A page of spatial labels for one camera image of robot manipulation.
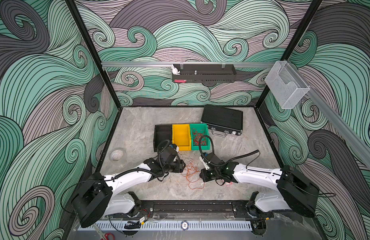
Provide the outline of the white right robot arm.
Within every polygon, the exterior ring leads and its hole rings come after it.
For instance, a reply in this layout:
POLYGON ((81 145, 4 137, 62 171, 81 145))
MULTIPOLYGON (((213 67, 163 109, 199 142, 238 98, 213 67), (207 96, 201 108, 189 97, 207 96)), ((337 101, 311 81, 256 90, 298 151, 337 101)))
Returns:
POLYGON ((255 194, 251 203, 263 213, 291 210, 303 217, 315 217, 320 189, 312 180, 292 166, 281 169, 247 167, 236 162, 226 167, 204 164, 203 182, 222 180, 226 183, 254 184, 271 191, 255 194))

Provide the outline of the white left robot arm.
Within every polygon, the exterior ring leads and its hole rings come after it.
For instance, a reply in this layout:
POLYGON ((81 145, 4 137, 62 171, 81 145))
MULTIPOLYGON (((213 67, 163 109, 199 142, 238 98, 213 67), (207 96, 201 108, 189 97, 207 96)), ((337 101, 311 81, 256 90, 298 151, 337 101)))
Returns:
POLYGON ((94 173, 73 193, 71 204, 80 226, 88 228, 102 217, 113 214, 130 214, 135 216, 139 204, 136 194, 121 192, 147 183, 153 179, 163 178, 166 174, 183 172, 186 164, 175 156, 166 163, 157 159, 147 159, 133 169, 119 174, 103 176, 94 173))

